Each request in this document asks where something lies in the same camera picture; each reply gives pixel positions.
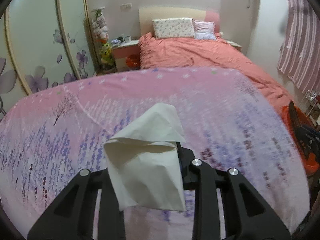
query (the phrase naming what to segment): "white tissue paper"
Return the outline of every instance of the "white tissue paper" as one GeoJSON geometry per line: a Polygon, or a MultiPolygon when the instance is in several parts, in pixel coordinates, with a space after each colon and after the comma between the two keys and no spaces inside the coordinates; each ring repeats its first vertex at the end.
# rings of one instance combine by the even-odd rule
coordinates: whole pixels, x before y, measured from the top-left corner
{"type": "Polygon", "coordinates": [[[183,136],[174,106],[158,103],[104,145],[120,211],[186,210],[176,144],[183,136]]]}

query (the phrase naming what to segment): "mattress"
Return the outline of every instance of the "mattress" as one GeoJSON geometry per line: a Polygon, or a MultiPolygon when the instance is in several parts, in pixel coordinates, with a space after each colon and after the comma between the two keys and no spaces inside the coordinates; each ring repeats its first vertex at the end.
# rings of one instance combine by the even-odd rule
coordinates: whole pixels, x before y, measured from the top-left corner
{"type": "Polygon", "coordinates": [[[155,39],[151,33],[147,33],[140,38],[139,46],[142,69],[219,65],[237,69],[247,76],[278,114],[292,100],[284,87],[222,38],[216,41],[193,38],[155,39]]]}
{"type": "MultiPolygon", "coordinates": [[[[238,168],[297,228],[309,195],[290,134],[246,76],[213,65],[109,74],[18,101],[0,122],[0,193],[22,235],[79,170],[105,169],[104,143],[158,102],[177,109],[183,147],[216,169],[238,168]]],[[[191,239],[194,192],[185,199],[186,212],[127,208],[127,239],[191,239]]]]}

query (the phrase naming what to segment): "curtain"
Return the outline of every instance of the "curtain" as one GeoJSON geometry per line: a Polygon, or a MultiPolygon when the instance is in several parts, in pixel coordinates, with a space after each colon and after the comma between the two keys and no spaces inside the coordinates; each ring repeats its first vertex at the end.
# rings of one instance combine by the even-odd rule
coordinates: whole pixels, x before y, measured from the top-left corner
{"type": "Polygon", "coordinates": [[[320,21],[308,0],[288,0],[288,25],[278,63],[303,93],[320,90],[320,21]]]}

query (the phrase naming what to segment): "metal screw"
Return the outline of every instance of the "metal screw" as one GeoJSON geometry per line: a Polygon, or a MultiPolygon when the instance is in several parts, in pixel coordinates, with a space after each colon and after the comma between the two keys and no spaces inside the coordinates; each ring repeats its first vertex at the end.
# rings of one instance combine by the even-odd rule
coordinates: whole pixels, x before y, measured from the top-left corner
{"type": "Polygon", "coordinates": [[[239,171],[238,171],[237,169],[235,169],[235,168],[231,168],[231,169],[229,170],[229,173],[230,173],[231,175],[235,176],[235,175],[238,175],[239,171]]]}
{"type": "Polygon", "coordinates": [[[193,164],[194,166],[200,166],[200,165],[202,164],[202,161],[199,160],[199,159],[194,159],[194,160],[192,161],[192,164],[193,164]]]}
{"type": "Polygon", "coordinates": [[[90,172],[87,169],[83,169],[83,170],[80,171],[80,175],[83,176],[83,177],[87,176],[89,173],[90,172]]]}

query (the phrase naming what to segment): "wall switch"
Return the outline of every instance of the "wall switch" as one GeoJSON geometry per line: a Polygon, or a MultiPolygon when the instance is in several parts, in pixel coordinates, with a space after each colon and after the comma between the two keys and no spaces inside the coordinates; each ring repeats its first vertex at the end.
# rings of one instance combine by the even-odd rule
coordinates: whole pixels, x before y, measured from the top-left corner
{"type": "Polygon", "coordinates": [[[132,8],[132,3],[124,3],[120,6],[121,10],[128,10],[132,8]]]}

